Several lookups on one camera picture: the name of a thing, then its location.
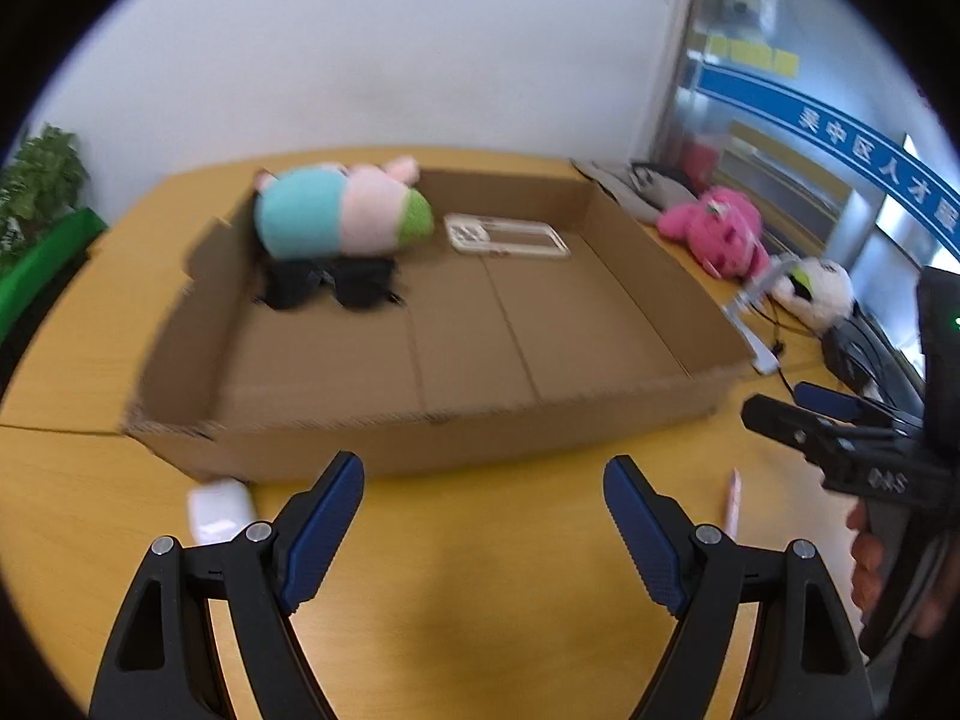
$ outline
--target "yellow table surface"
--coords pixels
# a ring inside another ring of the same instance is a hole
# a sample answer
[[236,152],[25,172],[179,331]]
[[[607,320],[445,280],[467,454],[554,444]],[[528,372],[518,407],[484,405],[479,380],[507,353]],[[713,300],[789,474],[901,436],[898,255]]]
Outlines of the yellow table surface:
[[[565,163],[407,149],[424,165],[570,175]],[[396,149],[288,155],[165,181],[98,242],[35,338],[0,412],[0,570],[56,673],[84,706],[110,626],[153,538],[190,543],[193,483],[115,435],[152,333],[184,285],[181,263],[213,215],[228,215],[255,167],[381,161]],[[710,280],[669,247],[719,301]],[[765,340],[772,329],[751,319]],[[784,333],[785,372],[837,386],[812,338]],[[795,452],[747,433],[743,399],[784,397],[749,374],[711,418],[559,456],[368,483],[320,594],[294,624],[331,704],[353,718],[626,718],[672,630],[646,596],[606,511],[601,472],[630,453],[694,521],[719,521],[743,476],[738,541],[814,541],[848,603],[850,501],[824,493]],[[296,491],[253,490],[271,518]],[[240,718],[258,713],[226,605],[213,604]],[[736,699],[752,613],[738,620],[710,717]]]

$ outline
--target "human hand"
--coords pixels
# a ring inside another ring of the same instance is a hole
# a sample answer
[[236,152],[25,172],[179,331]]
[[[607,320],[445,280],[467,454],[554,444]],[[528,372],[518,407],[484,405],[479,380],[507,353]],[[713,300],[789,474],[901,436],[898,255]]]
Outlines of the human hand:
[[[853,567],[851,598],[856,608],[863,613],[874,610],[883,591],[883,580],[880,579],[883,543],[867,531],[867,526],[867,505],[860,500],[856,502],[856,507],[853,507],[853,511],[847,517],[847,527],[851,531],[858,531],[850,548],[850,554],[856,563]],[[914,620],[913,632],[921,638],[932,637],[940,630],[950,607],[960,594],[960,541],[956,535],[950,538],[952,544],[940,574],[926,598],[920,603]]]

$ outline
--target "blue banner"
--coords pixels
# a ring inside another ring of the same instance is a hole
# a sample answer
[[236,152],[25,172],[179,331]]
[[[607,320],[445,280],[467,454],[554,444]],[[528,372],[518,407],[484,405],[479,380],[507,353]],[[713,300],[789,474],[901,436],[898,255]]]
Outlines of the blue banner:
[[696,90],[799,135],[904,204],[960,260],[960,196],[916,157],[866,124],[774,81],[704,65]]

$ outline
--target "cardboard box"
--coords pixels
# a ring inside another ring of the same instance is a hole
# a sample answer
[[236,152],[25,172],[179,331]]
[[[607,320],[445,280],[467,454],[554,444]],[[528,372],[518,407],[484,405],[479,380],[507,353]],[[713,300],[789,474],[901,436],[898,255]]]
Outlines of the cardboard box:
[[640,434],[713,409],[750,350],[699,284],[592,184],[426,170],[438,220],[553,225],[563,260],[458,254],[443,225],[356,313],[253,302],[253,201],[194,248],[125,432],[198,479],[309,480],[338,449],[371,474],[449,469]]

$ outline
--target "gray cloth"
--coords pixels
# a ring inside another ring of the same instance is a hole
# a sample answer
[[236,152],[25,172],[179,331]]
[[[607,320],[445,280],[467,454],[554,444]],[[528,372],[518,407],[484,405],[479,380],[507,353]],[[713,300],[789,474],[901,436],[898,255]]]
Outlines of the gray cloth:
[[663,211],[697,201],[683,184],[646,167],[579,160],[570,160],[570,164],[602,186],[628,214],[644,224],[656,224]]

